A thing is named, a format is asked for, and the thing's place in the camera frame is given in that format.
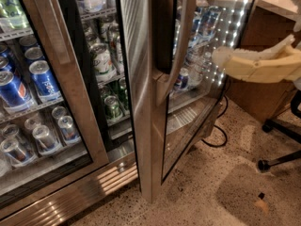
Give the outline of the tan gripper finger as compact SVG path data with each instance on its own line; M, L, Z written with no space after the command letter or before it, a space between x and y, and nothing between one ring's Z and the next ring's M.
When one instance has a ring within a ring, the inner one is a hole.
M212 60L220 72L245 82L278 83L301 78L301 51L293 48L294 35L263 51L220 46Z

